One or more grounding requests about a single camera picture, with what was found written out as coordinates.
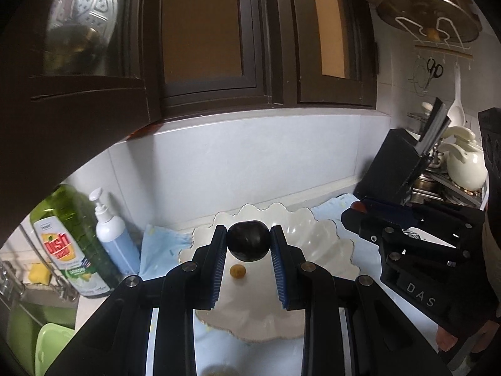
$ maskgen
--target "green bottle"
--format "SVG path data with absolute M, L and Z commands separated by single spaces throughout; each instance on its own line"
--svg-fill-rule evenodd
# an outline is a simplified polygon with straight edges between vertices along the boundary
M 87 197 L 67 184 L 40 202 L 29 220 L 54 265 L 85 297 L 102 297 L 121 277 L 96 236 L 97 219 Z

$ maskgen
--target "yellow sponge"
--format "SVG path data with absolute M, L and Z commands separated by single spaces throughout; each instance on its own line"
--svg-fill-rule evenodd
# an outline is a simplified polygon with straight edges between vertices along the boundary
M 28 280 L 33 284 L 48 286 L 51 281 L 51 272 L 42 263 L 35 263 L 29 270 Z

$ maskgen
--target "knife block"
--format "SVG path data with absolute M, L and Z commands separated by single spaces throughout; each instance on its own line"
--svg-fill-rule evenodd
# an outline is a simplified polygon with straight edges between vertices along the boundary
M 404 204 L 412 195 L 412 184 L 427 166 L 428 157 L 417 154 L 417 141 L 404 129 L 388 132 L 369 170 L 353 194 Z

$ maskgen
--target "bottle label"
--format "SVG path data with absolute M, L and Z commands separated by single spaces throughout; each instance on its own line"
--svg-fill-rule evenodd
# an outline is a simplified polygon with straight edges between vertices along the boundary
M 110 291 L 56 216 L 40 219 L 33 227 L 53 263 L 80 294 L 92 297 Z
M 115 240 L 101 242 L 101 244 L 124 276 L 131 276 L 139 273 L 141 258 L 139 257 L 139 251 L 132 242 L 127 229 Z

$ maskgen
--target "white tile wall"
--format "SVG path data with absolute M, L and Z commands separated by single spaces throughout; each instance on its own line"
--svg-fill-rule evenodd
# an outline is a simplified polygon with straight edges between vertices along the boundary
M 480 13 L 484 31 L 474 41 L 470 53 L 474 61 L 459 59 L 461 67 L 461 99 L 465 113 L 471 119 L 471 129 L 480 141 L 477 113 L 492 106 L 501 107 L 501 44 Z M 380 112 L 391 116 L 390 128 L 407 127 L 407 113 L 420 112 L 422 101 L 433 103 L 439 97 L 450 105 L 455 96 L 454 70 L 455 58 L 434 55 L 435 60 L 444 66 L 444 74 L 430 82 L 424 97 L 418 96 L 410 79 L 413 77 L 414 63 L 418 53 L 414 49 L 413 37 L 382 21 L 372 9 L 374 36 L 379 47 L 378 100 Z M 422 51 L 426 60 L 429 53 Z
M 367 168 L 390 123 L 370 111 L 273 112 L 202 118 L 192 127 L 167 124 L 155 135 L 115 144 L 66 182 L 86 194 L 101 186 L 103 201 L 132 231 L 147 223 L 176 227 L 354 177 Z M 29 250 L 20 236 L 16 231 L 2 252 Z

